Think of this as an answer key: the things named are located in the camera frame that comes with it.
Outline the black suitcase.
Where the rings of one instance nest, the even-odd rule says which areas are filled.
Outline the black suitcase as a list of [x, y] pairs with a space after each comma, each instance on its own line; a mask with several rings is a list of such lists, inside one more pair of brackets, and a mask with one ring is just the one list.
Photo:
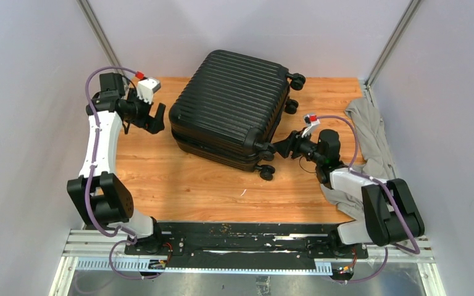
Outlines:
[[224, 49], [210, 52], [171, 106], [178, 147], [271, 181], [272, 138], [282, 115], [295, 114], [306, 78], [276, 62]]

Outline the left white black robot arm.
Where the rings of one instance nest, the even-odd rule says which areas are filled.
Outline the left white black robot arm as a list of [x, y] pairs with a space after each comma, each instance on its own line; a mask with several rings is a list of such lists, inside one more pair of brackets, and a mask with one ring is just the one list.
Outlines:
[[88, 226], [107, 237], [119, 231], [132, 242], [140, 241], [150, 255], [164, 248], [162, 231], [155, 218], [136, 210], [133, 197], [117, 176], [116, 156], [120, 133], [131, 126], [157, 134], [164, 129], [165, 105], [160, 103], [151, 116], [159, 80], [136, 72], [134, 84], [125, 75], [96, 70], [85, 84], [89, 139], [83, 166], [77, 178], [67, 183], [67, 192]]

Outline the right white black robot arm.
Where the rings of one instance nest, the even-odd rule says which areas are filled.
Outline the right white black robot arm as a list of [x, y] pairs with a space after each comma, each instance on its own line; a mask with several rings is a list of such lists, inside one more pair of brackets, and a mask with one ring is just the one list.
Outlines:
[[363, 220], [339, 224], [329, 238], [333, 256], [344, 257], [356, 244], [393, 245], [409, 253], [420, 252], [416, 239], [424, 234], [425, 225], [403, 179], [378, 179], [346, 166], [340, 159], [339, 134], [332, 129], [322, 130], [317, 142], [292, 131], [274, 146], [283, 158], [303, 157], [315, 163], [321, 185], [362, 202]]

